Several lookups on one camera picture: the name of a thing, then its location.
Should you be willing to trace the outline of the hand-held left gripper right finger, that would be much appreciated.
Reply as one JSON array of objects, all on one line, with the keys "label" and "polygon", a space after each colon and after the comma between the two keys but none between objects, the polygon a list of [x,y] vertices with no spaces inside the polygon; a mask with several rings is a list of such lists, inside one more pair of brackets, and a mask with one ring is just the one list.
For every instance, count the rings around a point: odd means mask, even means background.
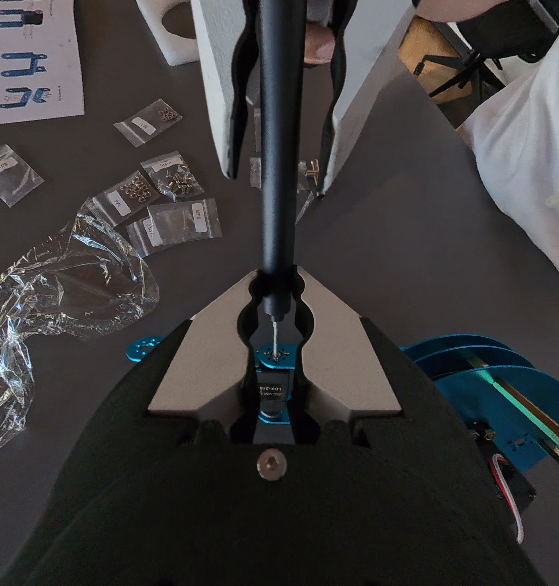
[{"label": "hand-held left gripper right finger", "polygon": [[301,267],[301,299],[313,318],[301,350],[308,382],[305,408],[320,425],[399,415],[401,405],[361,322],[351,307]]}]

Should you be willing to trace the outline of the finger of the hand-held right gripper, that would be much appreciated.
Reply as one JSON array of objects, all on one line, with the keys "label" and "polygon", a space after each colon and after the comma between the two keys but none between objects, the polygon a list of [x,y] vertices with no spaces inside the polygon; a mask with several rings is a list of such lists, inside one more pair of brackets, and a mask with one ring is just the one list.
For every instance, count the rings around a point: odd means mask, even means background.
[{"label": "finger of the hand-held right gripper", "polygon": [[258,1],[191,1],[210,128],[220,167],[236,179],[248,119],[247,84],[258,59]]},{"label": "finger of the hand-held right gripper", "polygon": [[413,1],[332,1],[333,99],[320,143],[320,194],[334,183],[388,84],[414,14]]}]

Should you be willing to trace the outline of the black electric screwdriver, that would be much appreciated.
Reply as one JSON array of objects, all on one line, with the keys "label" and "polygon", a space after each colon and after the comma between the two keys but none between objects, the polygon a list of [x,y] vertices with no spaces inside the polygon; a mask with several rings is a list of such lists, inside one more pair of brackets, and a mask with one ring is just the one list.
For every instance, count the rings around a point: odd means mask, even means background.
[{"label": "black electric screwdriver", "polygon": [[290,311],[295,248],[306,1],[260,1],[261,188],[264,310]]}]

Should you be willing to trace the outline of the blue toy robot arm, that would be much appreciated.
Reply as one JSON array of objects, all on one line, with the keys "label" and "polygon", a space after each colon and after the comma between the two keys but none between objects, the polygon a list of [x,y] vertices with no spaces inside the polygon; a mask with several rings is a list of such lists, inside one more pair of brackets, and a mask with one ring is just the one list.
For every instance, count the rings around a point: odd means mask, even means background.
[{"label": "blue toy robot arm", "polygon": [[536,495],[524,473],[547,455],[559,463],[559,382],[486,336],[439,336],[401,350],[465,423],[523,543],[521,513]]}]

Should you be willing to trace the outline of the person's right hand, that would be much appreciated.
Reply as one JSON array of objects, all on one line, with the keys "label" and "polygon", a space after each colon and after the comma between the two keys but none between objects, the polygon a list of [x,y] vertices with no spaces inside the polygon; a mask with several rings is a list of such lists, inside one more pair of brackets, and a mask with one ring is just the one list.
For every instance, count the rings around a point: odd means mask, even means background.
[{"label": "person's right hand", "polygon": [[310,66],[331,62],[334,55],[335,38],[332,29],[317,23],[306,23],[304,63]]}]

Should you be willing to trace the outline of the white foam block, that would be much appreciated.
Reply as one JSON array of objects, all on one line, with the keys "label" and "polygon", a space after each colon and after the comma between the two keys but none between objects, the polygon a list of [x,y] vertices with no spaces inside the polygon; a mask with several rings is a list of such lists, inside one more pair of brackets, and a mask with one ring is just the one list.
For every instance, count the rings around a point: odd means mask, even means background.
[{"label": "white foam block", "polygon": [[168,11],[190,1],[137,1],[137,6],[154,40],[170,66],[199,61],[197,41],[170,33],[163,25]]}]

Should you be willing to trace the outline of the clear bag of small nuts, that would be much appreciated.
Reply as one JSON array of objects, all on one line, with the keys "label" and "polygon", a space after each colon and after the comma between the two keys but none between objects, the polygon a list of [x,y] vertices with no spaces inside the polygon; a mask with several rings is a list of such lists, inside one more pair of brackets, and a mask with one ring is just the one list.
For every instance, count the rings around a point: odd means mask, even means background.
[{"label": "clear bag of small nuts", "polygon": [[158,99],[113,126],[129,143],[138,148],[181,120],[181,114],[163,99]]}]

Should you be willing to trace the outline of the clear bag of short screws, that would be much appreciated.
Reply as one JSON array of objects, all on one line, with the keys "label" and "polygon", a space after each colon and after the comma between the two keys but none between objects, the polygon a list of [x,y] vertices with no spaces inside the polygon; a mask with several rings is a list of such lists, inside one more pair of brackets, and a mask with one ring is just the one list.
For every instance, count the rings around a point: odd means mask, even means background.
[{"label": "clear bag of short screws", "polygon": [[204,193],[177,150],[147,159],[141,166],[157,191],[174,202],[189,201]]}]

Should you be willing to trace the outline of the black office chair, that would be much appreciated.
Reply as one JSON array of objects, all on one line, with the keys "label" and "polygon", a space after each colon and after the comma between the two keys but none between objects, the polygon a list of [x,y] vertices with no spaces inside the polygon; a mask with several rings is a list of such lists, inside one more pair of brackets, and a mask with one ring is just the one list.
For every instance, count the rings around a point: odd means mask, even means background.
[{"label": "black office chair", "polygon": [[501,90],[503,82],[486,66],[491,60],[502,70],[501,59],[520,57],[527,63],[542,59],[559,34],[559,23],[540,5],[528,1],[508,1],[484,14],[457,25],[469,48],[459,48],[459,38],[452,31],[445,36],[457,56],[423,55],[413,72],[421,75],[426,63],[439,64],[457,71],[454,77],[429,92],[434,98],[457,86],[471,84],[477,103],[484,100],[484,85]]}]

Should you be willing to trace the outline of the clear bag of long screws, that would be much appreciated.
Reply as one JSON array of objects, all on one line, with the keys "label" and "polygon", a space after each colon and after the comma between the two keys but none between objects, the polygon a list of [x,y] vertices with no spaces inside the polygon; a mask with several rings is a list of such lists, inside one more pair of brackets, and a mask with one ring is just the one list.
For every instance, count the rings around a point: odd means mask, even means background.
[{"label": "clear bag of long screws", "polygon": [[173,246],[164,244],[149,216],[127,225],[126,232],[130,245],[141,259]]}]

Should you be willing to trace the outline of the large clear plastic wrap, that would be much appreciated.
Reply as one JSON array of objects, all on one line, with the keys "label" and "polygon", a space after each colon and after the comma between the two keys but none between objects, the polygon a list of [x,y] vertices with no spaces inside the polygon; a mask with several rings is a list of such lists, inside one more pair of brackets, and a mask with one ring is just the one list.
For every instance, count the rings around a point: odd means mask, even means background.
[{"label": "large clear plastic wrap", "polygon": [[34,374],[26,340],[120,331],[153,311],[158,284],[86,200],[71,223],[0,275],[0,448],[26,424]]}]

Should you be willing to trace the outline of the clear bag of thin screws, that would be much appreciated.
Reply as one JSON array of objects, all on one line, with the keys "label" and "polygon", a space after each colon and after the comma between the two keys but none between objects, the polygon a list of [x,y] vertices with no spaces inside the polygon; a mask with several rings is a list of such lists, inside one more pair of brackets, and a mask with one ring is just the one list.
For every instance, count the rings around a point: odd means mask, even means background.
[{"label": "clear bag of thin screws", "polygon": [[222,237],[217,203],[214,198],[155,204],[148,207],[152,235],[162,245]]}]

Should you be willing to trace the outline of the clear bag of large nuts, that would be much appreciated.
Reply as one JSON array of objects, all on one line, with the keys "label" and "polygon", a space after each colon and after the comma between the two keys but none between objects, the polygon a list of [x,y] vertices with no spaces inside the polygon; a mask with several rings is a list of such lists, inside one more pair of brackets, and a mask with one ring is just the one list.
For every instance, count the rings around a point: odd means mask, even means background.
[{"label": "clear bag of large nuts", "polygon": [[115,228],[143,208],[157,201],[161,194],[140,171],[135,171],[124,180],[88,202],[93,215]]}]

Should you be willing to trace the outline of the person in white shirt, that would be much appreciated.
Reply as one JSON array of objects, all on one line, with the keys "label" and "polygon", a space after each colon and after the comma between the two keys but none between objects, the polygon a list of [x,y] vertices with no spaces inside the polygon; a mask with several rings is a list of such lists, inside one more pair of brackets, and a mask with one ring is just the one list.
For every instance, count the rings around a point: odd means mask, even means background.
[{"label": "person in white shirt", "polygon": [[530,71],[457,130],[497,207],[559,272],[559,35]]}]

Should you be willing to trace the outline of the clear zip bag white label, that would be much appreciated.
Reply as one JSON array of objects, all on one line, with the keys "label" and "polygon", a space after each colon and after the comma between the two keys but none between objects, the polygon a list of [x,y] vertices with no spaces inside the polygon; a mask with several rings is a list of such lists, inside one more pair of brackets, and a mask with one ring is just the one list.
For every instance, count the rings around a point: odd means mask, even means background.
[{"label": "clear zip bag white label", "polygon": [[0,145],[0,199],[9,208],[43,183],[41,176],[11,147]]}]

